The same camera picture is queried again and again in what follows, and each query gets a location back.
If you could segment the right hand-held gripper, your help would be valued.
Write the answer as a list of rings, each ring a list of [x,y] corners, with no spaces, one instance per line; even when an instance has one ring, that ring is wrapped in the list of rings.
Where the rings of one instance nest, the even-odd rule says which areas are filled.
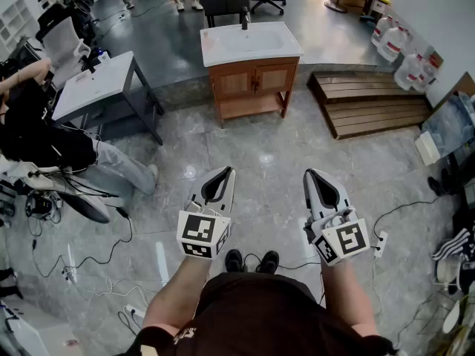
[[[358,218],[345,187],[335,177],[309,168],[303,184],[306,205],[314,220],[307,220],[304,231],[322,263],[334,266],[370,248],[365,220]]]

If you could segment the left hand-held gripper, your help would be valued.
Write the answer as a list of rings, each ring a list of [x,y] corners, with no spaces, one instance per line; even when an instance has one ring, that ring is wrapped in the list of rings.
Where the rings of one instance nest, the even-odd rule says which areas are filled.
[[[221,167],[194,181],[189,193],[191,202],[179,212],[177,224],[177,243],[185,256],[217,258],[231,235],[231,219],[224,216],[232,210],[235,180],[234,168]]]

